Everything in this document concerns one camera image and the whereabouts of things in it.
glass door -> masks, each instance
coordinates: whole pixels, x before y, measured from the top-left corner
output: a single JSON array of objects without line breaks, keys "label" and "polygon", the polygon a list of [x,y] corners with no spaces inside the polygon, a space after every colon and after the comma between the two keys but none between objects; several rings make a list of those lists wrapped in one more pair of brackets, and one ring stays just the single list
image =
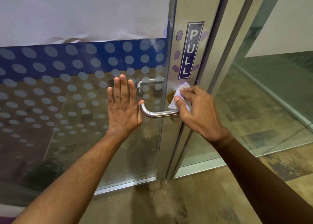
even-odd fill
[{"label": "glass door", "polygon": [[[158,1],[167,4],[165,23],[155,16],[162,34],[111,41],[80,35],[0,48],[0,179],[7,191],[0,202],[27,205],[105,134],[107,87],[120,74],[137,85],[147,116],[113,157],[96,194],[166,177],[182,121],[153,112],[169,111],[170,95],[195,84],[220,0]],[[135,20],[145,32],[149,19]],[[186,42],[196,45],[189,59]],[[17,190],[21,198],[13,198]]]},{"label": "glass door", "polygon": [[[253,155],[313,142],[311,52],[311,1],[237,0],[241,5],[232,32],[227,35],[223,20],[212,43],[208,61],[217,60],[204,88],[214,97],[223,126]],[[223,19],[234,21],[228,1]],[[297,24],[290,21],[297,17]],[[218,55],[221,39],[227,42]],[[181,177],[225,165],[222,158],[199,134],[189,130],[180,142],[179,161],[169,177]]]}]

metal frame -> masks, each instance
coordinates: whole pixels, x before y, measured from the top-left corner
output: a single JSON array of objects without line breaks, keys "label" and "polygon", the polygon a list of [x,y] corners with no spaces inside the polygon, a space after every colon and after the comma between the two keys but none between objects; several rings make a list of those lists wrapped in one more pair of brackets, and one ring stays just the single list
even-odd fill
[{"label": "metal frame", "polygon": [[[218,5],[220,0],[177,0],[175,10],[175,20],[173,24],[173,36],[171,40],[170,52],[167,54],[166,65],[167,77],[164,80],[166,89],[163,94],[162,110],[168,110],[169,102],[166,99],[166,95],[172,93],[181,85],[182,81],[187,82],[189,85],[194,85],[198,74],[198,69],[192,71],[191,77],[186,80],[178,80],[178,73],[175,72],[172,67],[174,65],[180,65],[181,57],[178,60],[174,60],[173,55],[176,51],[182,51],[185,40],[176,40],[176,35],[179,30],[183,30],[182,38],[186,36],[186,28],[188,22],[204,21],[202,32],[207,31],[210,33]],[[202,56],[204,54],[207,38],[199,42],[197,54],[195,56],[194,65],[200,64]],[[182,121],[179,119],[173,123],[171,118],[163,118],[162,128],[160,133],[160,146],[159,146],[159,158],[157,164],[156,179],[165,179],[171,158],[179,137],[179,132],[182,128]]]},{"label": "metal frame", "polygon": [[[226,7],[222,5],[221,1],[220,7],[225,7],[225,9],[221,10],[221,21],[217,22],[216,32],[212,32],[213,38],[209,39],[213,42],[209,42],[208,47],[210,44],[212,47],[208,48],[208,59],[203,62],[206,67],[203,74],[199,76],[200,79],[202,78],[199,83],[200,87],[207,88],[212,96],[215,96],[220,87],[263,0],[225,0],[225,2]],[[181,139],[166,175],[167,179],[175,177],[186,154],[191,135],[192,131],[189,128],[186,127],[182,130]],[[198,172],[199,165],[203,166],[201,171],[219,166],[212,162],[209,163],[209,166],[205,162],[192,164],[188,168],[190,174]]]}]

frosted dot pattern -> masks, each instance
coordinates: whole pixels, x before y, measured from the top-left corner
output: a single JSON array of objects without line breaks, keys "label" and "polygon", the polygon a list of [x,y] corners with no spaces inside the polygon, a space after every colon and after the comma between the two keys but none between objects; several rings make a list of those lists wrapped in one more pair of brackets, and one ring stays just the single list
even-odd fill
[{"label": "frosted dot pattern", "polygon": [[[23,180],[45,155],[55,159],[45,165],[52,168],[75,154],[74,144],[80,150],[84,140],[97,142],[109,128],[106,88],[113,77],[125,74],[134,83],[163,78],[166,44],[144,39],[0,48],[0,146],[14,146],[6,148],[11,164],[5,179]],[[162,104],[158,83],[142,85],[138,95],[151,109]],[[24,165],[14,175],[14,167]]]}]

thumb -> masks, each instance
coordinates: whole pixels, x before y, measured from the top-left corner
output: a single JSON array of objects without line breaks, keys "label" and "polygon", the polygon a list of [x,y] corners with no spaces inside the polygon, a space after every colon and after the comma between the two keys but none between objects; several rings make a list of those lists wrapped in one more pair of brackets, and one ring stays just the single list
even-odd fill
[{"label": "thumb", "polygon": [[174,101],[175,101],[176,106],[178,107],[178,110],[179,110],[181,117],[184,117],[187,114],[189,114],[189,111],[187,110],[186,104],[182,100],[182,98],[180,98],[179,96],[175,96]]}]

